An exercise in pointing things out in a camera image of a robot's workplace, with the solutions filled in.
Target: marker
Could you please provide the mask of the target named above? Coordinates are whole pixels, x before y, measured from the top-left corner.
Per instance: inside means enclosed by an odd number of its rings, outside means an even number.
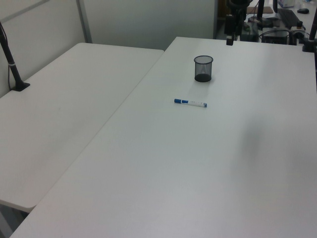
[[[174,99],[175,103],[181,103],[181,104],[188,104],[188,105],[192,105],[192,106],[198,106],[198,107],[203,107],[206,108],[207,107],[207,103],[198,103],[198,102],[193,102],[193,101],[186,101],[186,100],[180,100],[180,99]]]

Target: black mesh pen holder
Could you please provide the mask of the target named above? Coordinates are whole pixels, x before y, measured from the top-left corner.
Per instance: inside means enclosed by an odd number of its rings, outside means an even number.
[[[213,58],[210,56],[197,56],[195,62],[195,80],[208,82],[211,80],[211,67]]]

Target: black stand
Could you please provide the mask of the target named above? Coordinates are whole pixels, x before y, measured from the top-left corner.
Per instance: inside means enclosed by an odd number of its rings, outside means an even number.
[[[303,51],[304,52],[315,52],[315,36],[316,36],[316,31],[317,31],[317,9],[315,12],[314,20],[313,20],[313,25],[311,29],[311,33],[309,35],[309,38],[304,39],[304,45],[303,45]]]
[[[263,28],[273,27],[273,22],[269,19],[263,18],[264,0],[259,0],[258,13],[256,17],[250,17],[248,22],[257,23],[258,27],[262,30]]]
[[[11,69],[11,72],[13,74],[13,77],[15,79],[15,87],[12,89],[14,91],[21,92],[23,89],[30,86],[29,83],[25,83],[21,80],[20,74],[18,72],[18,69],[16,68],[15,62],[13,60],[11,51],[9,49],[8,41],[6,39],[4,29],[0,23],[0,43],[3,49],[3,52],[5,54],[6,60],[8,61],[9,67]]]

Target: white wall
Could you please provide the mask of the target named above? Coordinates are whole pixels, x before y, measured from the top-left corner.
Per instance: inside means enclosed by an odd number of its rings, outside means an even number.
[[[93,43],[166,50],[176,36],[213,38],[217,0],[83,0]]]
[[[85,42],[75,0],[50,0],[2,25],[23,81]],[[8,91],[7,61],[0,48],[0,97]]]

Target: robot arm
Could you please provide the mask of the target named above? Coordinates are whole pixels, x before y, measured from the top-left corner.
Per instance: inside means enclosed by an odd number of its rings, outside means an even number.
[[[227,45],[232,46],[234,37],[241,35],[243,22],[246,19],[247,7],[252,0],[226,0],[231,14],[226,15],[224,33],[227,35]]]

